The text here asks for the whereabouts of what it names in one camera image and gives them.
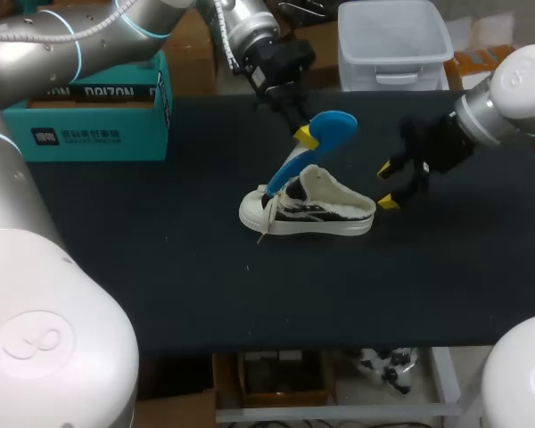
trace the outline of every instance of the black table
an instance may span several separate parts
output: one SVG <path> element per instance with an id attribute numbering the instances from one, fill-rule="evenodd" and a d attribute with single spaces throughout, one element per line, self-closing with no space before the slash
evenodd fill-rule
<path id="1" fill-rule="evenodd" d="M 458 94 L 316 95 L 358 118 L 322 166 L 375 199 L 410 112 Z M 379 212 L 358 238 L 267 236 L 241 199 L 291 150 L 253 97 L 177 100 L 160 163 L 30 165 L 70 253 L 128 313 L 141 354 L 491 344 L 535 315 L 535 158 L 527 144 L 436 176 L 428 197 Z"/>

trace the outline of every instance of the shoe sole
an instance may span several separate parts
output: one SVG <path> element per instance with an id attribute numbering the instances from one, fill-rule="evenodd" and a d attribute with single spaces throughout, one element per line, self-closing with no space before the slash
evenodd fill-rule
<path id="1" fill-rule="evenodd" d="M 240 205 L 240 221 L 243 225 L 256 232 L 261 232 L 261 225 L 255 216 L 250 216 L 243 208 L 244 198 Z M 328 234 L 340 236 L 360 236 L 368 232 L 373 225 L 373 219 L 357 221 L 281 221 L 276 220 L 269 228 L 269 235 L 296 235 L 296 234 Z"/>

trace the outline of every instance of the shoe tongue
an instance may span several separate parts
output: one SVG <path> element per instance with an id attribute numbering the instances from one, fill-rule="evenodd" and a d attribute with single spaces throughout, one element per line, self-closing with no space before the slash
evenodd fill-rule
<path id="1" fill-rule="evenodd" d="M 285 194 L 287 194 L 287 196 L 291 199 L 296 199 L 299 201 L 307 200 L 307 192 L 305 192 L 299 177 L 296 177 L 289 182 L 287 187 L 285 187 Z M 264 195 L 261 197 L 261 207 L 265 209 L 270 199 L 271 198 L 269 195 L 264 193 Z"/>

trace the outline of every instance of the white shoelace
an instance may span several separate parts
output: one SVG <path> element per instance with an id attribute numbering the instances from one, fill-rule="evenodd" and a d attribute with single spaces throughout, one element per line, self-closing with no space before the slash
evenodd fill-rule
<path id="1" fill-rule="evenodd" d="M 298 208 L 300 205 L 297 202 L 294 202 L 287 194 L 285 193 L 285 188 L 287 185 L 282 188 L 273 198 L 267 201 L 266 208 L 264 208 L 263 216 L 261 217 L 261 236 L 257 243 L 260 243 L 262 238 L 269 233 L 271 226 L 273 226 L 276 221 L 277 209 L 281 205 L 283 208 L 293 209 Z M 258 190 L 262 193 L 266 192 L 266 186 L 261 185 L 258 187 Z"/>

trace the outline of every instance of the sneaker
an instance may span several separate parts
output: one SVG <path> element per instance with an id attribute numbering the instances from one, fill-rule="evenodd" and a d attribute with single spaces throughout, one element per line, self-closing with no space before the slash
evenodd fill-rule
<path id="1" fill-rule="evenodd" d="M 262 237 L 305 233 L 356 236 L 373 225 L 373 200 L 353 192 L 317 165 L 306 167 L 273 198 L 265 190 L 261 185 L 240 205 L 242 223 Z"/>

